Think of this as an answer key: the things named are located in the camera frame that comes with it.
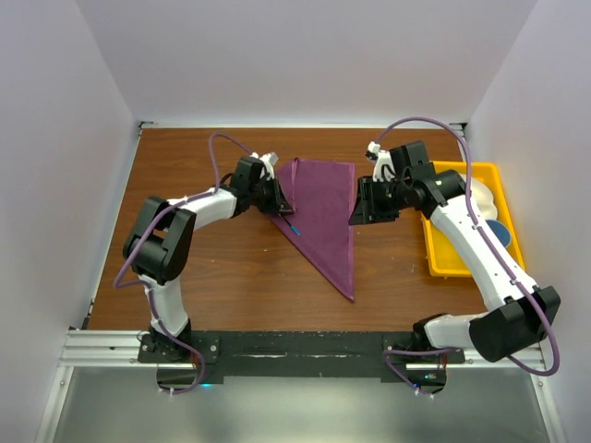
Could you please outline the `purple cloth napkin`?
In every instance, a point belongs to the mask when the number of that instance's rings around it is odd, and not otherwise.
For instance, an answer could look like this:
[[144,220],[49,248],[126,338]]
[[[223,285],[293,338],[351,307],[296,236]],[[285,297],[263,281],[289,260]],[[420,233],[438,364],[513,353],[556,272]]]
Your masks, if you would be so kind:
[[355,300],[354,233],[348,224],[355,204],[356,168],[351,162],[295,158],[276,172],[295,210],[271,222],[348,301]]

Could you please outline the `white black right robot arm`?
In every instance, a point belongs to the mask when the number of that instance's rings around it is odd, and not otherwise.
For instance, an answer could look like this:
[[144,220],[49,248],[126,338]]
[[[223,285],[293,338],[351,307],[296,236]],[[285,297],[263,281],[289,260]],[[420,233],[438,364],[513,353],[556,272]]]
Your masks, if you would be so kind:
[[366,156],[374,169],[357,182],[350,224],[393,222],[405,209],[421,212],[464,262],[487,309],[417,322],[411,340],[417,360],[430,363],[444,348],[468,348],[498,362],[551,336],[560,296],[551,286],[540,287],[512,258],[466,196],[464,176],[454,169],[437,171],[421,141],[391,150],[371,142]]

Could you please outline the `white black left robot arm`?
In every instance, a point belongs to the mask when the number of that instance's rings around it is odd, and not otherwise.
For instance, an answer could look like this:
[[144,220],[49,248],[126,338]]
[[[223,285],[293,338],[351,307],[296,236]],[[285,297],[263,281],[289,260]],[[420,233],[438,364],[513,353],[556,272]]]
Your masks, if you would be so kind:
[[132,284],[123,281],[128,269],[138,276],[134,283],[143,286],[151,311],[148,350],[160,352],[171,362],[196,358],[180,284],[193,233],[252,207],[267,215],[293,214],[274,171],[277,160],[274,152],[243,156],[225,177],[227,184],[189,197],[145,200],[125,241],[125,263],[114,287]]

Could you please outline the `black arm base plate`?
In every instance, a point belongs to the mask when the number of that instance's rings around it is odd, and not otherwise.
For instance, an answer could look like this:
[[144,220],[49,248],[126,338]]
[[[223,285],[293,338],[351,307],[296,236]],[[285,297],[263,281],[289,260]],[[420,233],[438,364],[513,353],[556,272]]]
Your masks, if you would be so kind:
[[462,351],[408,354],[409,332],[193,330],[191,342],[202,359],[185,361],[148,350],[148,335],[140,339],[140,363],[194,365],[187,370],[160,369],[157,380],[163,388],[188,387],[203,368],[199,381],[204,384],[222,384],[227,377],[377,378],[393,383],[402,373],[415,387],[437,393],[446,384],[447,365],[465,362]]

